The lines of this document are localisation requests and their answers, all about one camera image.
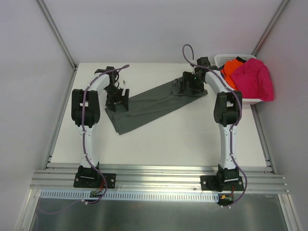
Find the grey t shirt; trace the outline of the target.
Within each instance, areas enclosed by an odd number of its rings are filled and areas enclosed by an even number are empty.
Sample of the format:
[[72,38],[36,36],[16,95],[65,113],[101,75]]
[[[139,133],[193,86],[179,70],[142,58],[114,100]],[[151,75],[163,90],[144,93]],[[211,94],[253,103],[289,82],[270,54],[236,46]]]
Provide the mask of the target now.
[[181,84],[178,78],[135,95],[128,100],[128,110],[119,104],[115,112],[105,108],[115,131],[120,135],[131,132],[208,94],[204,86],[196,92],[181,91]]

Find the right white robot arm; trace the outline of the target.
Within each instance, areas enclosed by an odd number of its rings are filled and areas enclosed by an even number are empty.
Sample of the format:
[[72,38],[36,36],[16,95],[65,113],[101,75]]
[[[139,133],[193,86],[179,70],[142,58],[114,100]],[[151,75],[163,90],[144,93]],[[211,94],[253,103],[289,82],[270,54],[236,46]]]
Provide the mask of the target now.
[[244,190],[240,170],[235,163],[235,138],[239,120],[242,116],[242,93],[233,90],[222,78],[207,57],[196,60],[193,72],[183,73],[183,88],[194,93],[208,84],[216,94],[214,121],[220,131],[220,162],[215,175],[200,177],[203,191],[238,191]]

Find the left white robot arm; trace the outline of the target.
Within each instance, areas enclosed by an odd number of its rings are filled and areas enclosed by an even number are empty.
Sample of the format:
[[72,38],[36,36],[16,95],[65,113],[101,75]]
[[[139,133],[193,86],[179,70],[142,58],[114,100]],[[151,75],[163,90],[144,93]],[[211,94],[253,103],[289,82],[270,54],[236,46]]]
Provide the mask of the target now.
[[117,104],[124,106],[128,111],[129,90],[116,85],[119,72],[128,67],[126,64],[120,68],[108,66],[105,69],[97,69],[85,88],[72,90],[71,118],[81,136],[83,150],[77,177],[91,187],[98,186],[102,178],[98,169],[99,155],[94,150],[93,138],[101,117],[99,95],[102,91],[107,93],[105,106],[112,112],[116,112]]

